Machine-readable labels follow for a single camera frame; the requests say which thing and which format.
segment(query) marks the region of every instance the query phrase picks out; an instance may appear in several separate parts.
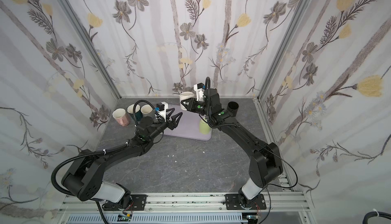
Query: cup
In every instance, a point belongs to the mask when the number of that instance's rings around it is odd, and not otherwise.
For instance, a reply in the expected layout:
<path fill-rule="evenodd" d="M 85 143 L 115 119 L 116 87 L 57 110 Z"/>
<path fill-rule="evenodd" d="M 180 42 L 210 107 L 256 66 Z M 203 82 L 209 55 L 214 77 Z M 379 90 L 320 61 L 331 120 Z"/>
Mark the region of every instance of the cup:
<path fill-rule="evenodd" d="M 229 102 L 227 106 L 227 110 L 233 114 L 233 116 L 236 116 L 238 113 L 239 105 L 237 102 Z"/>
<path fill-rule="evenodd" d="M 193 97 L 194 97 L 194 93 L 190 91 L 184 91 L 183 93 L 179 94 L 179 104 L 181 105 L 181 109 L 186 110 L 186 108 L 181 104 L 181 101 Z"/>
<path fill-rule="evenodd" d="M 143 117 L 149 116 L 153 119 L 155 118 L 155 110 L 149 104 L 145 104 L 141 107 L 141 113 L 143 114 Z"/>
<path fill-rule="evenodd" d="M 133 118 L 133 107 L 134 107 L 134 104 L 130 105 L 128 108 L 127 108 L 127 112 L 130 114 L 130 117 L 132 119 Z M 141 118 L 143 118 L 143 114 L 141 113 L 141 110 L 140 110 L 140 105 L 137 104 L 136 106 L 136 119 L 137 121 L 140 121 Z"/>
<path fill-rule="evenodd" d="M 199 121 L 199 132 L 206 135 L 209 134 L 211 128 L 204 120 L 206 121 L 205 117 Z"/>
<path fill-rule="evenodd" d="M 126 126 L 130 123 L 130 116 L 126 113 L 125 109 L 116 109 L 113 112 L 113 118 L 121 125 Z"/>

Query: floral wallpaper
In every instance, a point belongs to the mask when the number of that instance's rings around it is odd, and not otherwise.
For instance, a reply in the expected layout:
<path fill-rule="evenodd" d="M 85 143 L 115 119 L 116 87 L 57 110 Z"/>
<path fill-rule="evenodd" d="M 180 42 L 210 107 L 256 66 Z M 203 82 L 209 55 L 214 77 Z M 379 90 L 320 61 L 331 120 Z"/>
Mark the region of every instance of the floral wallpaper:
<path fill-rule="evenodd" d="M 256 96 L 299 0 L 69 2 L 122 96 Z"/>
<path fill-rule="evenodd" d="M 391 211 L 389 2 L 312 0 L 261 98 L 317 223 Z"/>
<path fill-rule="evenodd" d="M 0 219 L 51 223 L 65 197 L 52 170 L 95 149 L 116 99 L 56 0 L 0 9 Z"/>

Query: pink mug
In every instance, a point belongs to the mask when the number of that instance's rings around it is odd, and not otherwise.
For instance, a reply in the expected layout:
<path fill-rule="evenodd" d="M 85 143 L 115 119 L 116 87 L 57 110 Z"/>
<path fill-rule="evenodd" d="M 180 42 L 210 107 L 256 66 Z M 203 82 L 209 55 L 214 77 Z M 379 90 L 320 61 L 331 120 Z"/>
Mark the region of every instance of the pink mug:
<path fill-rule="evenodd" d="M 130 123 L 130 116 L 126 113 L 125 109 L 116 109 L 113 112 L 113 118 L 121 125 L 126 126 Z"/>

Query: light green cup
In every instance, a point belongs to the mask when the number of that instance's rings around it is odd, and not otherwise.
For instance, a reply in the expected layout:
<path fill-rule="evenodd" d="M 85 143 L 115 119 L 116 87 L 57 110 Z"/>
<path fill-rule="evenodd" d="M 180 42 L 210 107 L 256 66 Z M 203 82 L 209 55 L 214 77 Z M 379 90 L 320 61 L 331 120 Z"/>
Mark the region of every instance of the light green cup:
<path fill-rule="evenodd" d="M 211 128 L 207 123 L 204 122 L 204 120 L 199 121 L 199 132 L 206 135 L 209 134 Z"/>

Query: wallpaper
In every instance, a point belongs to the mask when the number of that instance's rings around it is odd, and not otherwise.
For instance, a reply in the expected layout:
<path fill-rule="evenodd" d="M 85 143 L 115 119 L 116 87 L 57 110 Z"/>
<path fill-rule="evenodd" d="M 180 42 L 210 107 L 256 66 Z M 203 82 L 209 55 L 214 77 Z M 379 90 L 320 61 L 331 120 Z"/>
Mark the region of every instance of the wallpaper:
<path fill-rule="evenodd" d="M 391 212 L 390 1 L 312 0 L 261 100 L 320 224 Z"/>
<path fill-rule="evenodd" d="M 122 96 L 255 96 L 299 0 L 69 0 Z"/>
<path fill-rule="evenodd" d="M 0 222 L 52 223 L 52 170 L 95 149 L 116 99 L 56 0 L 0 9 Z"/>

